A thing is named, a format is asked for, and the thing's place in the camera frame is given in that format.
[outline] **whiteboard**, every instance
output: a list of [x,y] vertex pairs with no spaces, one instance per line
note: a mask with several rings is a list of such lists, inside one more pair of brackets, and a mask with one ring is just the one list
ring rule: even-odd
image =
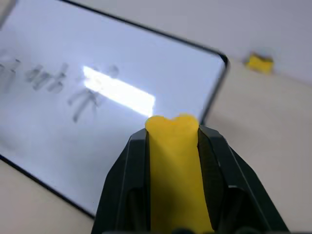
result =
[[0,154],[90,214],[152,115],[202,118],[222,57],[59,0],[20,0],[0,31]]

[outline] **yellow sponge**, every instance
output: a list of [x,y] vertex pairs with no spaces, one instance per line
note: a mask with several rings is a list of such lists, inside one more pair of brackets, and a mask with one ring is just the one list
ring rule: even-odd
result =
[[150,141],[151,231],[213,232],[197,149],[198,121],[190,115],[173,120],[154,116],[145,128]]
[[256,54],[252,54],[249,57],[249,61],[246,63],[246,67],[261,72],[264,74],[270,74],[273,69],[274,62],[271,58],[263,58]]

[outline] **beige table surface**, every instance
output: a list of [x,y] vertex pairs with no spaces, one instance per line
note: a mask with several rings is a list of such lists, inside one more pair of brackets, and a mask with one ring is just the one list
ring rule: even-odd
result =
[[[208,126],[253,167],[289,229],[312,230],[312,88],[231,64]],[[0,234],[88,234],[92,224],[0,161]]]

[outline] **whiteboard frame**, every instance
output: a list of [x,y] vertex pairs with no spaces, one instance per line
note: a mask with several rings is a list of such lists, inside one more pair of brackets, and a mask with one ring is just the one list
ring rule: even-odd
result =
[[[208,48],[208,47],[205,47],[203,45],[199,45],[199,44],[196,44],[194,42],[191,42],[189,40],[186,40],[186,39],[182,39],[182,38],[179,38],[177,36],[173,36],[173,35],[169,35],[165,32],[162,32],[162,31],[159,31],[159,30],[155,30],[155,29],[152,29],[152,28],[149,28],[147,26],[144,26],[144,25],[141,25],[139,23],[136,23],[136,22],[133,22],[133,21],[130,21],[130,20],[127,20],[127,19],[122,19],[120,17],[117,17],[117,16],[114,16],[114,15],[111,15],[109,13],[106,13],[106,12],[102,12],[102,11],[99,11],[99,10],[96,10],[96,9],[93,9],[91,7],[87,7],[87,6],[84,6],[84,5],[81,5],[79,3],[75,3],[75,2],[71,2],[70,0],[58,0],[58,1],[61,1],[65,4],[69,4],[69,5],[72,5],[73,7],[78,7],[78,8],[82,8],[84,10],[87,10],[87,11],[91,11],[93,12],[94,14],[98,14],[98,15],[101,15],[103,17],[108,17],[108,18],[111,18],[113,20],[117,20],[119,22],[123,22],[129,26],[133,26],[133,27],[137,27],[141,30],[145,30],[145,31],[148,31],[150,33],[154,33],[154,34],[157,34],[157,35],[160,35],[160,36],[163,36],[165,38],[169,38],[173,41],[177,41],[179,43],[182,43],[182,44],[185,44],[186,46],[190,46],[190,47],[194,47],[196,49],[199,49],[199,50],[203,50],[207,53],[210,53],[210,54],[215,54],[215,55],[218,55],[221,57],[221,59],[223,60],[224,62],[224,69],[222,71],[222,73],[220,74],[220,77],[218,79],[218,83],[216,84],[215,86],[215,89],[211,95],[211,98],[210,100],[208,101],[208,103],[206,104],[206,107],[204,108],[204,111],[202,113],[202,117],[200,118],[200,124],[201,125],[204,125],[204,121],[205,119],[207,118],[208,116],[208,113],[209,113],[209,110],[215,100],[215,97],[216,97],[216,94],[217,92],[219,91],[223,81],[224,81],[224,78],[225,78],[225,75],[229,69],[229,60],[228,58],[221,52],[217,51],[217,50],[214,50],[212,48]],[[5,12],[5,15],[3,16],[3,19],[1,19],[0,21],[0,28],[2,26],[3,23],[5,23],[5,19],[6,17],[10,14],[10,10],[14,10],[14,5],[16,3],[16,0],[12,0],[12,3],[10,4],[10,7],[9,9]],[[20,173],[24,174],[25,176],[27,176],[28,178],[30,178],[31,180],[35,181],[36,183],[38,183],[39,185],[43,186],[44,188],[46,188],[48,191],[52,192],[53,194],[55,194],[56,196],[58,196],[59,198],[61,198],[62,200],[64,200],[65,202],[71,204],[72,206],[74,206],[75,208],[77,208],[78,210],[80,210],[81,212],[85,213],[87,216],[89,216],[90,218],[94,219],[95,216],[93,214],[91,214],[90,212],[86,211],[85,209],[83,209],[82,207],[80,207],[79,205],[77,205],[76,203],[74,203],[73,201],[71,201],[70,199],[68,199],[66,196],[62,195],[61,193],[57,192],[56,190],[54,190],[52,187],[48,186],[47,184],[45,184],[44,182],[42,182],[41,180],[39,180],[38,178],[36,178],[35,176],[33,176],[32,174],[28,173],[26,170],[24,170],[23,168],[21,168],[20,166],[16,165],[15,163],[13,163],[12,161],[8,160],[7,158],[5,158],[4,156],[0,155],[0,160],[2,160],[3,162],[5,162],[6,164],[10,165],[11,167],[13,167],[14,169],[18,170]]]

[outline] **white wall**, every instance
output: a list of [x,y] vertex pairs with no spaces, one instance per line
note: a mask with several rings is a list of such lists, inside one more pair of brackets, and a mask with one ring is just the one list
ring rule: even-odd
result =
[[271,55],[276,71],[312,84],[311,0],[72,0],[245,59]]

